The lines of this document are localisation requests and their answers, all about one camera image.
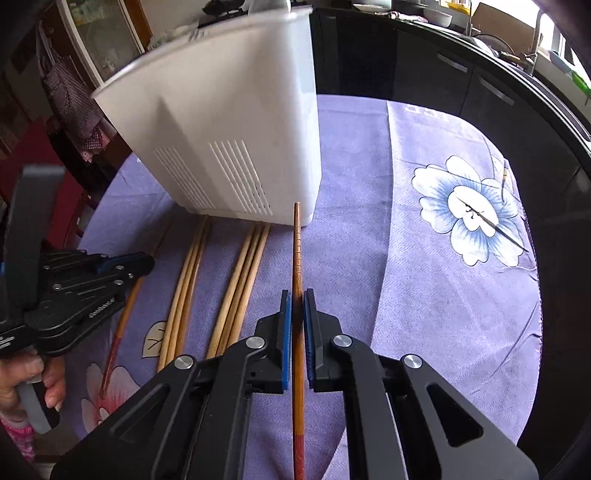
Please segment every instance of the table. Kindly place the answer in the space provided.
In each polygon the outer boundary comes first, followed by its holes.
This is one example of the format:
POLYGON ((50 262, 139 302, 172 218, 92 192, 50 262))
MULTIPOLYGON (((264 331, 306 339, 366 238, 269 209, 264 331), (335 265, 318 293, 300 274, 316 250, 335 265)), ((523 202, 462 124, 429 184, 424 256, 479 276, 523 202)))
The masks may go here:
MULTIPOLYGON (((444 113, 344 96, 321 95, 318 104, 323 178, 314 220, 303 230, 304 288, 314 288, 319 310, 338 316, 344 332, 376 353, 424 357, 516 442, 535 397, 541 310, 508 162, 476 128, 444 113)), ((80 247, 149 251, 168 221, 104 399, 98 387, 116 318, 67 357, 62 412, 80 436, 154 375, 163 321, 199 223, 131 155, 80 247)), ((185 344, 196 358, 205 355, 247 230, 242 220, 213 219, 185 344)), ((278 310, 281 290, 290 288, 291 240, 289 227, 272 227, 242 337, 278 310)), ((342 409, 340 394, 307 393, 307 478, 348 478, 342 409)), ((245 479, 292 476, 290 412, 289 394, 255 396, 245 479)))

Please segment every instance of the vent slot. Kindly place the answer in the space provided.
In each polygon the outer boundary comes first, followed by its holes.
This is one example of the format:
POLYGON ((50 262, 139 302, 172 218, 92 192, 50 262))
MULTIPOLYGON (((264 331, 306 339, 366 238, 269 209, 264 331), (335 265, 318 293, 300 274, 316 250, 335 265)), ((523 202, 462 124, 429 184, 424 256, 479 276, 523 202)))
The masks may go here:
POLYGON ((244 211, 273 215, 244 140, 212 142, 209 147, 244 211))
POLYGON ((164 165, 170 176, 175 179, 186 197, 191 200, 193 206, 201 210, 215 210, 215 205, 193 173, 191 173, 176 148, 156 148, 154 155, 164 165))

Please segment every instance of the pink sleeve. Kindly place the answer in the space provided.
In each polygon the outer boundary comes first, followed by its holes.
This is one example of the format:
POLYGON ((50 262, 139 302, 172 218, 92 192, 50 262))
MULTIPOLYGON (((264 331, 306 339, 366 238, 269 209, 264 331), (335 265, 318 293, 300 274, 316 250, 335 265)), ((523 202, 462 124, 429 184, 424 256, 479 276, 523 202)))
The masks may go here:
POLYGON ((21 451, 22 456, 29 462, 35 459, 35 450, 33 449, 33 438, 35 437, 35 430, 28 421, 15 423, 0 417, 4 429, 8 432, 14 444, 21 451))

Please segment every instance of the brown chopstick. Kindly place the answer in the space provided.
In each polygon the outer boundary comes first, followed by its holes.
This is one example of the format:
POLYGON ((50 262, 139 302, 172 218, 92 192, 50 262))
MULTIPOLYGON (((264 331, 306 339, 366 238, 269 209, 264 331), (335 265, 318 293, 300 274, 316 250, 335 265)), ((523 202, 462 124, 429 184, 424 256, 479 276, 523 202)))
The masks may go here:
POLYGON ((291 362, 294 479, 304 480, 304 290, 301 277, 301 205, 294 205, 293 272, 291 278, 291 362))
MULTIPOLYGON (((156 241, 154 242, 154 246, 152 247, 152 251, 150 255, 154 257, 158 248, 162 244, 164 237, 166 236, 166 232, 170 227, 171 219, 168 218, 166 224, 160 235, 157 237, 156 241)), ((107 357, 107 363, 105 367, 105 374, 103 375, 103 380, 100 383, 100 390, 99 395, 101 398, 105 398, 105 393, 107 388, 109 387, 109 381, 111 381, 111 374, 113 373, 113 369, 115 368, 115 360, 117 360, 117 353, 119 352, 119 344, 123 339, 123 335, 125 334, 125 329, 127 327, 127 323, 129 321, 129 317, 131 316, 131 312, 134 309, 135 301, 138 297, 138 293, 142 288, 142 284, 144 283, 145 277, 138 278, 134 286, 131 287, 131 291, 129 292, 129 296, 125 302, 125 307, 123 312, 121 312, 121 317, 119 317, 119 322, 117 323, 117 330, 115 331, 115 335, 113 336, 113 340, 111 342, 111 348, 109 349, 109 356, 107 357)))

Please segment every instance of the human hand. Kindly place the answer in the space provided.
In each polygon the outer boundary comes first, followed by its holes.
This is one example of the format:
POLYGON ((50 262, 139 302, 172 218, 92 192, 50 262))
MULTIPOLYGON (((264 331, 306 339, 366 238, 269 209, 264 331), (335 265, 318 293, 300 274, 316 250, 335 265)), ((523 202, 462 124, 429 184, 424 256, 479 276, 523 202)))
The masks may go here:
POLYGON ((18 353, 0 359, 0 413, 9 420, 22 421, 23 410, 15 387, 43 372, 41 379, 47 389, 45 402, 58 410, 66 396, 65 366, 63 358, 51 358, 44 369, 43 360, 33 352, 18 353))

